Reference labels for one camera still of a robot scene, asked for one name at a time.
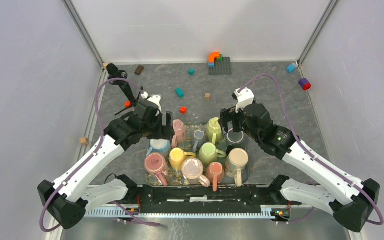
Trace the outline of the tan cube at left edge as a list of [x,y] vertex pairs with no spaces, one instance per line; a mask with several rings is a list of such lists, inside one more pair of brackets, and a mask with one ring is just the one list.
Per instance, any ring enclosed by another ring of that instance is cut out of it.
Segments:
[[87,137],[81,137],[81,138],[79,139],[79,144],[80,144],[81,146],[87,146],[87,145],[89,144],[89,140],[88,140],[88,138],[87,138]]

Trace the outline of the small teal cube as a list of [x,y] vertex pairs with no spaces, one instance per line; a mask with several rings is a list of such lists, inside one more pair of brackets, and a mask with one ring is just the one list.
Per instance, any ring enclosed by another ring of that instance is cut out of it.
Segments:
[[195,70],[192,69],[192,68],[189,69],[188,74],[189,74],[190,76],[193,76],[193,75],[195,74]]

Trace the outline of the dark teal mug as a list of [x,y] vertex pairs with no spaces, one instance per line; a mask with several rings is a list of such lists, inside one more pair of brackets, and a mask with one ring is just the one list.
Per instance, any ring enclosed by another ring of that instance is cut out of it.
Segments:
[[247,146],[247,138],[244,132],[235,132],[232,128],[226,134],[226,144],[233,149],[245,149]]

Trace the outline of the coral mug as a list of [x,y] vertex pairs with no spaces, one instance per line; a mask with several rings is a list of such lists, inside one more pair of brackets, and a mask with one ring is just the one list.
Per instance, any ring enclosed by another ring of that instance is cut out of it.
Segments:
[[222,182],[225,176],[223,165],[220,162],[210,163],[206,168],[205,176],[212,184],[212,190],[216,192],[218,190],[218,185]]

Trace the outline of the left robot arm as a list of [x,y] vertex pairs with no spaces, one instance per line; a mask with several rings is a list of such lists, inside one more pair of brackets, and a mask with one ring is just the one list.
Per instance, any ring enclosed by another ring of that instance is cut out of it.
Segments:
[[123,176],[94,188],[89,184],[113,160],[142,138],[171,140],[174,135],[173,114],[167,112],[166,125],[160,95],[140,101],[133,111],[115,119],[103,130],[98,142],[70,170],[37,187],[44,211],[59,226],[68,230],[77,225],[91,210],[113,201],[133,203],[137,190],[125,183]]

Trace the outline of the tan wooden cube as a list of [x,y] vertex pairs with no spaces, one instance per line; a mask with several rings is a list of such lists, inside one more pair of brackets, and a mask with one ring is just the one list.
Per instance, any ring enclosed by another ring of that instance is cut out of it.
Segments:
[[204,97],[205,97],[206,100],[209,100],[211,98],[211,94],[210,93],[205,93]]

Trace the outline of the light pink hexagonal mug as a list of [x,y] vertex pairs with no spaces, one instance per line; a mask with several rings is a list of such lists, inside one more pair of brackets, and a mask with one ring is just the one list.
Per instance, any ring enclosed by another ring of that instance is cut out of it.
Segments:
[[171,148],[183,144],[187,140],[187,131],[185,124],[180,119],[175,119],[172,123],[174,135],[171,141]]

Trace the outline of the orange curved block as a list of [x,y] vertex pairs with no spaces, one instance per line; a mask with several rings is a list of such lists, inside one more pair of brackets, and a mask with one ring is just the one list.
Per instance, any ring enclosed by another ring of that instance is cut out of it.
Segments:
[[208,56],[208,62],[209,63],[214,63],[217,60],[217,58],[219,58],[219,57],[220,57],[220,52],[219,51],[212,52]]

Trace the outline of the cream and green mug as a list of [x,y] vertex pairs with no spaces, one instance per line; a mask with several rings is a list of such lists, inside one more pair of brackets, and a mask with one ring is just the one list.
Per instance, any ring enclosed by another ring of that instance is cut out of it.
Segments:
[[242,148],[234,148],[230,151],[225,161],[225,175],[233,178],[235,185],[243,185],[243,171],[249,161],[248,153]]

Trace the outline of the yellow-green hexagonal mug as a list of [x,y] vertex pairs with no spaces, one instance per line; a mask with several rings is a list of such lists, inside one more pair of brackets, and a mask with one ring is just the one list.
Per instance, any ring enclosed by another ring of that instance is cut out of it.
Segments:
[[219,119],[219,117],[213,117],[206,125],[206,135],[208,140],[214,145],[220,142],[224,136],[222,127],[219,124]]

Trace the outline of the purple and red block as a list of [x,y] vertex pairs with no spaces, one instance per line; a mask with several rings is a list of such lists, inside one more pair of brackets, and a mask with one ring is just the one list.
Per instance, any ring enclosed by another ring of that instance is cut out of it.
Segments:
[[307,80],[307,78],[301,78],[298,81],[298,84],[303,91],[307,91],[312,87],[312,84]]

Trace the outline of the light green mug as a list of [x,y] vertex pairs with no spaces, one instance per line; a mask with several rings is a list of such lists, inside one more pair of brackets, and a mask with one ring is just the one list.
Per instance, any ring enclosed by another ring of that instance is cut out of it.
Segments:
[[227,154],[224,151],[217,149],[211,142],[204,143],[198,153],[198,159],[205,167],[216,162],[219,158],[225,158],[226,156]]

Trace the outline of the blue-grey square mug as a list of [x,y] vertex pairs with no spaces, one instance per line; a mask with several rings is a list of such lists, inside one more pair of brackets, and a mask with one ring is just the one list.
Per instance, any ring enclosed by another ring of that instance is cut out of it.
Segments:
[[206,142],[207,142],[206,133],[202,130],[196,130],[193,134],[192,151],[196,153],[197,150],[200,149],[202,145],[205,144]]

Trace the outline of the red cube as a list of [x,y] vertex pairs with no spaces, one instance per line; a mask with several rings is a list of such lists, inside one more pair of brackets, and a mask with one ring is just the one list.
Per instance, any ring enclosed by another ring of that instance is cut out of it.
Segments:
[[180,107],[179,111],[181,114],[185,115],[187,113],[188,109],[185,106],[182,106],[182,107]]

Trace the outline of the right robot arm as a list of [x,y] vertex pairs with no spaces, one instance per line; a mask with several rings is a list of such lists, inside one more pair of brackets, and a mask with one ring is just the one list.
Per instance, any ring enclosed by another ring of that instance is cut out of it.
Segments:
[[260,103],[244,109],[220,110],[219,124],[226,130],[243,132],[268,155],[288,163],[315,180],[321,187],[299,183],[287,176],[278,176],[275,187],[269,189],[269,199],[275,204],[288,200],[325,211],[344,228],[359,233],[377,206],[380,184],[341,170],[317,154],[294,132],[274,124],[269,111]]

